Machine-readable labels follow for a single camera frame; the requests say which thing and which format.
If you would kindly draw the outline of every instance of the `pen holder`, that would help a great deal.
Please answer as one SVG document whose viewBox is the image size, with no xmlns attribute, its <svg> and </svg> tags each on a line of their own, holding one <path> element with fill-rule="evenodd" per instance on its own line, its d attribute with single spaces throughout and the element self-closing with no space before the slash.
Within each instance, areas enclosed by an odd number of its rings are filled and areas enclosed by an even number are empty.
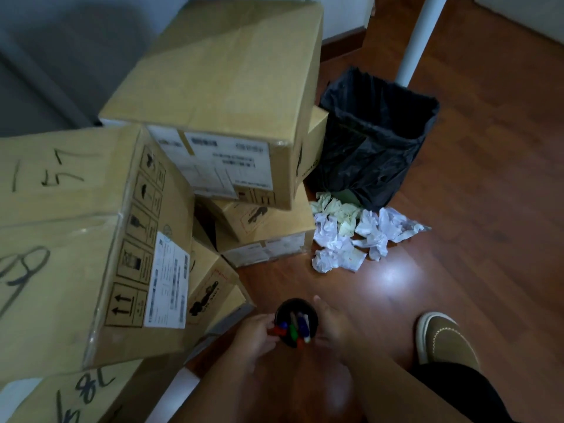
<svg viewBox="0 0 564 423">
<path fill-rule="evenodd" d="M 276 315 L 274 317 L 274 323 L 276 325 L 280 325 L 282 322 L 286 322 L 289 327 L 292 324 L 292 318 L 290 317 L 291 312 L 295 313 L 296 315 L 298 313 L 303 313 L 304 315 L 308 316 L 310 322 L 310 337 L 314 338 L 319 325 L 318 315 L 314 307 L 301 298 L 291 298 L 283 302 L 278 307 L 278 310 L 276 311 Z M 298 345 L 294 340 L 292 340 L 289 332 L 285 336 L 280 338 L 291 348 L 297 348 Z"/>
</svg>

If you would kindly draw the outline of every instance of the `black pants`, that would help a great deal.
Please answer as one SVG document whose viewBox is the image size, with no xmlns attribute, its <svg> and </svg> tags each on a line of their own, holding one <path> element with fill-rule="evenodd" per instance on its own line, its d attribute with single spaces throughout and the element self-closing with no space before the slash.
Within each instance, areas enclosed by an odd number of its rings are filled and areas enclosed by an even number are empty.
<svg viewBox="0 0 564 423">
<path fill-rule="evenodd" d="M 470 367 L 433 362 L 418 365 L 411 373 L 474 423 L 513 422 L 488 379 Z"/>
</svg>

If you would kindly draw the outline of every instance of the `trash bin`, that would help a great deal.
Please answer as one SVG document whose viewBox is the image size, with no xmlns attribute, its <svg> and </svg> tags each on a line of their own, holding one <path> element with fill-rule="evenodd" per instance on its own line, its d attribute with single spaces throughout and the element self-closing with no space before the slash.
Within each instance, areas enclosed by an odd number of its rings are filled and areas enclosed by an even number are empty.
<svg viewBox="0 0 564 423">
<path fill-rule="evenodd" d="M 351 68 L 331 83 L 321 160 L 309 184 L 378 211 L 399 190 L 439 112 L 439 102 Z"/>
</svg>

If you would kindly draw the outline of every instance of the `wooden floor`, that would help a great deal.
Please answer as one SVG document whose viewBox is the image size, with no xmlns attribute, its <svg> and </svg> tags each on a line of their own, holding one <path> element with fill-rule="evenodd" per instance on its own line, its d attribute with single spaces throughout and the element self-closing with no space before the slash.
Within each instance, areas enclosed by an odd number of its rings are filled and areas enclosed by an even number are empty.
<svg viewBox="0 0 564 423">
<path fill-rule="evenodd" d="M 361 50 L 321 65 L 318 95 L 350 65 L 393 79 L 423 0 L 379 0 Z M 301 255 L 239 270 L 259 312 L 319 294 L 409 369 L 413 326 L 459 322 L 520 421 L 564 415 L 564 48 L 469 0 L 448 0 L 409 87 L 439 120 L 391 206 L 433 230 L 358 273 Z M 190 368 L 203 375 L 227 335 Z M 247 422 L 356 422 L 347 371 L 279 346 L 245 389 Z"/>
</svg>

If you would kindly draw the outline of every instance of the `shoe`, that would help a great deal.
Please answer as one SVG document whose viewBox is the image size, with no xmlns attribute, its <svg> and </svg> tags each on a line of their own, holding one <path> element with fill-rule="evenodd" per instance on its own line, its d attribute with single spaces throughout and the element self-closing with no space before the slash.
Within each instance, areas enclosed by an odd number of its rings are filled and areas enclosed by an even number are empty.
<svg viewBox="0 0 564 423">
<path fill-rule="evenodd" d="M 449 316 L 429 312 L 417 321 L 415 344 L 419 364 L 454 362 L 480 371 L 480 364 L 470 342 Z"/>
</svg>

